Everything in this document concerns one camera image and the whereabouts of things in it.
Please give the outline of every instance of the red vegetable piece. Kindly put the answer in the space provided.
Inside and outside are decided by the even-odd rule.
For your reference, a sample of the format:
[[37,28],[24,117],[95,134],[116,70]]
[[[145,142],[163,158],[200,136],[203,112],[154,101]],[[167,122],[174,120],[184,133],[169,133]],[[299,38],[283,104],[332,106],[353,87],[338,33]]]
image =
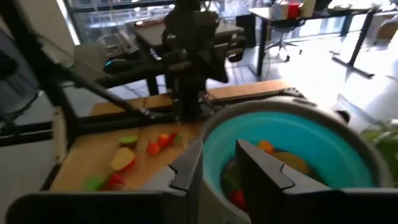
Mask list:
[[169,143],[169,135],[168,134],[160,134],[157,138],[157,144],[162,149],[166,147]]

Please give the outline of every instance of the office chair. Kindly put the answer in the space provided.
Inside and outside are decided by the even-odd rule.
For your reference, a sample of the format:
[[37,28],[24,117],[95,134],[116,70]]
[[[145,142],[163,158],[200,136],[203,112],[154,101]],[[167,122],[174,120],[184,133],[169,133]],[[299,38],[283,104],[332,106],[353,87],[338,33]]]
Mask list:
[[[290,60],[290,55],[289,51],[286,49],[286,46],[294,46],[298,47],[298,45],[293,44],[291,42],[286,42],[283,41],[284,35],[288,34],[289,32],[293,31],[295,28],[300,27],[305,24],[305,21],[296,21],[296,20],[286,20],[286,21],[281,21],[278,22],[278,24],[273,25],[273,28],[276,32],[280,32],[280,39],[277,42],[274,42],[272,44],[269,44],[268,46],[265,47],[265,51],[273,48],[273,47],[279,47],[279,51],[281,49],[284,49],[287,53],[285,62],[288,62]],[[301,49],[298,50],[298,54],[301,54],[303,51]]]

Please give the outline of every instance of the floor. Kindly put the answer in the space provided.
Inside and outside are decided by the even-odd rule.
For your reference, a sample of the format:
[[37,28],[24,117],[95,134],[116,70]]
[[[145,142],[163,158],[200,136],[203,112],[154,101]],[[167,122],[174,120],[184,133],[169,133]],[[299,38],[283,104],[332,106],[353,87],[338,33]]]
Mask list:
[[[316,103],[349,110],[351,112],[350,126],[360,131],[369,123],[398,116],[398,58],[394,50],[397,43],[392,43],[388,47],[375,47],[361,51],[357,65],[374,72],[376,76],[372,80],[365,79],[333,62],[329,51],[337,50],[342,55],[349,54],[357,36],[353,34],[345,39],[329,37],[298,42],[303,53],[299,55],[297,49],[289,49],[291,56],[289,62],[284,62],[284,55],[278,55],[277,49],[272,49],[270,57],[264,61],[265,65],[260,77],[252,73],[256,66],[256,49],[249,49],[241,62],[234,65],[226,64],[228,83],[208,80],[207,87],[242,85],[258,80],[283,78]],[[158,82],[159,90],[165,92],[165,87],[162,86],[164,85],[163,77],[158,77]],[[130,83],[128,86],[136,89],[142,96],[148,94],[145,81]],[[65,92],[79,116],[87,116],[95,103],[104,101],[84,89],[75,89],[70,86],[65,88]],[[135,93],[123,87],[112,88],[109,92],[125,99],[137,97]],[[51,119],[50,103],[45,95],[41,95],[31,109],[16,122],[27,124]],[[2,179],[0,216],[4,215],[7,206],[16,197],[38,190],[54,163],[52,141],[2,148],[0,150],[0,177]]]

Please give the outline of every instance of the black metal frame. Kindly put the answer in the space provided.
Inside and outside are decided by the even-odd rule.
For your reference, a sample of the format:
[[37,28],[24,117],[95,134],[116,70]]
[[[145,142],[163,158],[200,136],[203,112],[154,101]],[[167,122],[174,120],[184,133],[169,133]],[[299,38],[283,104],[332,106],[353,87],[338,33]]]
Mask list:
[[[349,27],[347,27],[347,26],[350,24],[349,20],[347,20],[347,17],[361,15],[361,14],[366,14],[367,11],[358,10],[358,11],[347,11],[347,12],[343,12],[343,13],[345,13],[345,14],[339,13],[339,14],[331,14],[331,15],[316,15],[316,16],[313,16],[311,18],[304,18],[302,20],[328,19],[328,18],[332,18],[332,17],[343,17],[343,16],[345,16],[346,19],[345,19],[345,23],[344,24],[345,24],[346,27],[343,26],[343,29],[341,30],[341,33],[344,34],[345,29],[348,30]],[[261,77],[261,75],[262,75],[262,66],[263,66],[263,60],[264,60],[264,56],[265,56],[264,48],[266,47],[266,42],[270,41],[270,40],[266,40],[267,24],[268,24],[270,19],[269,18],[263,18],[263,17],[260,17],[260,19],[261,19],[261,30],[260,30],[260,40],[259,40],[260,41],[260,45],[259,45],[259,48],[257,50],[257,52],[258,52],[257,76],[258,77]],[[283,23],[286,23],[286,22],[289,22],[289,20],[271,21],[271,26],[277,26],[278,24],[283,24]]]
[[356,68],[355,61],[359,54],[359,51],[361,50],[362,44],[366,38],[366,34],[368,33],[368,31],[371,27],[374,15],[375,14],[388,14],[389,12],[392,12],[392,11],[380,12],[378,10],[370,10],[366,14],[365,21],[363,22],[363,25],[361,28],[361,33],[359,34],[358,40],[356,41],[355,48],[354,48],[353,53],[351,54],[351,57],[349,58],[349,60],[347,62],[345,62],[342,58],[340,58],[339,56],[336,56],[336,55],[332,57],[332,60],[334,60],[335,62],[338,62],[341,65],[344,65],[345,67],[351,69],[354,72],[357,72],[358,74],[360,74],[366,78],[372,78],[374,76],[374,74],[368,73],[368,72],[365,72],[364,70]]

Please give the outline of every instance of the wooden table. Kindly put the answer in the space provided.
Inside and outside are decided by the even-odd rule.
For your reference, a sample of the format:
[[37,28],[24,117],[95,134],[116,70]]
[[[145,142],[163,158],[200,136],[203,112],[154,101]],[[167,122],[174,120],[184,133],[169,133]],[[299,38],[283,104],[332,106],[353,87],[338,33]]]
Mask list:
[[[276,91],[290,87],[282,80],[258,82],[240,86],[228,86],[209,90],[217,98],[249,95]],[[137,106],[153,108],[156,106],[170,105],[172,102],[164,95],[150,96],[130,101]],[[94,106],[92,115],[120,112],[122,109],[111,103],[98,103]],[[200,132],[203,122],[189,124],[158,124],[142,128],[122,129],[107,133],[90,134],[79,137],[65,159],[50,190],[69,191],[83,190],[83,183],[87,178],[97,177],[105,181],[112,173],[109,166],[114,153],[119,149],[119,138],[136,135],[139,142],[136,147],[137,161],[133,169],[124,175],[124,190],[139,189],[156,172],[170,164],[189,142]],[[161,133],[177,131],[183,136],[179,145],[172,146],[156,156],[148,156],[146,147],[149,141],[157,139]]]

